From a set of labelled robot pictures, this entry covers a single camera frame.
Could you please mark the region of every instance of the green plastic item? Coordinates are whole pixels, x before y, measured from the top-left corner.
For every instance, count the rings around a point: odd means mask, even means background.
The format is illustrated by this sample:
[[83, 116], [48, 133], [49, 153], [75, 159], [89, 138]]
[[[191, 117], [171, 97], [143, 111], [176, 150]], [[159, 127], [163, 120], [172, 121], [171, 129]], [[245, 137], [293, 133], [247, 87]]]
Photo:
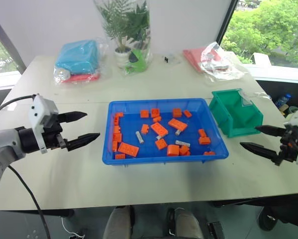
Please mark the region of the green plastic item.
[[212, 92], [214, 97], [209, 109], [218, 127], [229, 138], [260, 133], [255, 127], [263, 124], [263, 114], [252, 101], [251, 105], [243, 105], [241, 90]]
[[129, 63], [125, 67], [127, 73], [142, 72], [147, 69], [147, 63], [140, 49], [134, 49], [129, 55]]

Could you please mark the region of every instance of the orange lego brick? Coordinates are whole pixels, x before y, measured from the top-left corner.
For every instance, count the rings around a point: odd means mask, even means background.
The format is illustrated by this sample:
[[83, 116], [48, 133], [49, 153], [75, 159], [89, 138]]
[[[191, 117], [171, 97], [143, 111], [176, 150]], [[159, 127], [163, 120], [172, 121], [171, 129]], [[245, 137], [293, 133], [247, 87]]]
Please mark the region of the orange lego brick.
[[173, 109], [173, 118], [179, 118], [182, 116], [182, 111], [180, 108]]
[[199, 135], [201, 137], [206, 137], [206, 133], [205, 133], [204, 129], [202, 129], [202, 128], [199, 129]]
[[117, 141], [113, 141], [112, 142], [112, 151], [113, 152], [117, 152], [118, 149], [118, 142]]
[[210, 151], [210, 152], [204, 152], [203, 155], [215, 155], [215, 152], [213, 152], [213, 151]]
[[140, 118], [149, 118], [149, 111], [147, 110], [140, 111]]
[[151, 118], [155, 118], [160, 116], [160, 110], [159, 109], [152, 109], [151, 110]]
[[209, 137], [200, 137], [199, 138], [199, 144], [210, 144]]
[[117, 112], [117, 113], [115, 113], [115, 116], [123, 117], [123, 112]]
[[122, 142], [119, 146], [118, 151], [120, 153], [125, 153], [125, 154], [128, 154], [128, 155], [132, 156], [132, 157], [136, 157], [137, 154], [138, 154], [139, 148], [136, 147], [136, 146], [133, 146], [131, 144], [127, 144], [127, 143]]
[[125, 154], [124, 154], [124, 153], [116, 154], [116, 155], [114, 156], [114, 159], [125, 159]]
[[166, 148], [168, 146], [164, 139], [159, 139], [155, 141], [155, 144], [157, 145], [159, 150]]
[[183, 111], [183, 113], [185, 114], [185, 116], [186, 116], [187, 118], [191, 118], [191, 117], [192, 117], [191, 112], [189, 112], [188, 110]]
[[149, 125], [147, 125], [147, 124], [143, 124], [143, 125], [142, 125], [142, 128], [141, 128], [141, 133], [142, 133], [142, 134], [147, 134], [148, 131], [149, 131]]
[[184, 131], [188, 127], [188, 125], [186, 123], [183, 123], [177, 119], [171, 119], [168, 122], [168, 125], [178, 129], [181, 132]]
[[158, 116], [158, 117], [153, 118], [153, 122], [154, 123], [160, 122], [161, 120], [162, 120], [161, 116]]
[[165, 136], [167, 135], [169, 132], [167, 131], [166, 128], [164, 128], [160, 123], [156, 122], [154, 124], [151, 125], [151, 128], [153, 129], [154, 132], [156, 132], [158, 135], [160, 136]]
[[113, 119], [113, 125], [119, 125], [119, 116], [115, 116]]
[[168, 156], [179, 156], [180, 147], [178, 145], [170, 144], [168, 146]]
[[117, 141], [120, 143], [122, 141], [122, 133], [114, 133], [112, 141]]
[[190, 148], [189, 147], [187, 147], [187, 146], [182, 146], [181, 148], [180, 148], [180, 155], [185, 155], [188, 151], [190, 150]]
[[120, 132], [120, 126], [118, 126], [118, 125], [115, 125], [114, 127], [113, 127], [113, 133], [121, 133]]

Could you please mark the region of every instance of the blue plastic tray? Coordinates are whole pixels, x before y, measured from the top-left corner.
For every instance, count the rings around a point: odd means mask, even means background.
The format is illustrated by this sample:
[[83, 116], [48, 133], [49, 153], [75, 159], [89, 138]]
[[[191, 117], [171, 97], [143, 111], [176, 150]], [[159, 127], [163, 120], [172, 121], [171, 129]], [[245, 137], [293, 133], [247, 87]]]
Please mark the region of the blue plastic tray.
[[[153, 124], [152, 118], [141, 119], [140, 111], [159, 108], [162, 121], [159, 122], [169, 134], [164, 137], [167, 144], [175, 144], [175, 140], [188, 142], [190, 146], [190, 156], [167, 156], [167, 148], [158, 150], [155, 145], [157, 134], [149, 128], [146, 135], [142, 135], [144, 140], [140, 144], [135, 132], [141, 131], [142, 125]], [[176, 129], [169, 126], [168, 122], [173, 118], [173, 108], [180, 108], [182, 111], [188, 110], [192, 117], [187, 118], [183, 113], [181, 118], [176, 118], [188, 124], [179, 136], [175, 135]], [[115, 152], [112, 151], [113, 118], [115, 113], [123, 112], [124, 117], [120, 118], [122, 142], [139, 147], [136, 158], [126, 155], [126, 159], [114, 159]], [[211, 139], [210, 145], [199, 144], [198, 130], [203, 128]], [[213, 151], [216, 155], [203, 155], [205, 151]], [[109, 104], [107, 126], [104, 139], [102, 160], [105, 164], [126, 165], [138, 163], [166, 163], [166, 162], [189, 162], [189, 161], [210, 161], [228, 157], [228, 151], [221, 138], [214, 119], [204, 99], [173, 99], [173, 100], [147, 100], [147, 101], [113, 101]]]

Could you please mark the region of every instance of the pants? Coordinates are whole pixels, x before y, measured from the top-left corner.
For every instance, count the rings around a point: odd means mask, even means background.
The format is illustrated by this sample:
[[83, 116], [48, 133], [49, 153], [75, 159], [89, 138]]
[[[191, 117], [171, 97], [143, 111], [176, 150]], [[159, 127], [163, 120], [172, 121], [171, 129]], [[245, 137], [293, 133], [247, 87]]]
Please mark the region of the pants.
[[[203, 239], [199, 222], [194, 215], [183, 209], [176, 210], [176, 236], [184, 238]], [[131, 221], [130, 207], [115, 208], [105, 226], [102, 239], [130, 239]]]

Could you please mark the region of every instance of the plastic bag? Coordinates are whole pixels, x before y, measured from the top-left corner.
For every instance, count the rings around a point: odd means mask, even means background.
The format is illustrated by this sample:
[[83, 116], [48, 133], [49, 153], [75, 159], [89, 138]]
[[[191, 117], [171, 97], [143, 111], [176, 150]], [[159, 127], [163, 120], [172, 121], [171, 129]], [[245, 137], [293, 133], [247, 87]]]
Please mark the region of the plastic bag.
[[213, 82], [240, 79], [245, 74], [237, 69], [236, 63], [227, 57], [217, 42], [207, 47], [184, 50], [183, 54], [198, 72], [213, 76], [210, 77]]
[[96, 81], [103, 72], [103, 57], [107, 44], [103, 40], [82, 40], [65, 44], [54, 67], [54, 82], [89, 83]]
[[145, 0], [94, 0], [102, 26], [114, 43], [114, 57], [125, 74], [143, 72], [152, 60], [149, 7]]

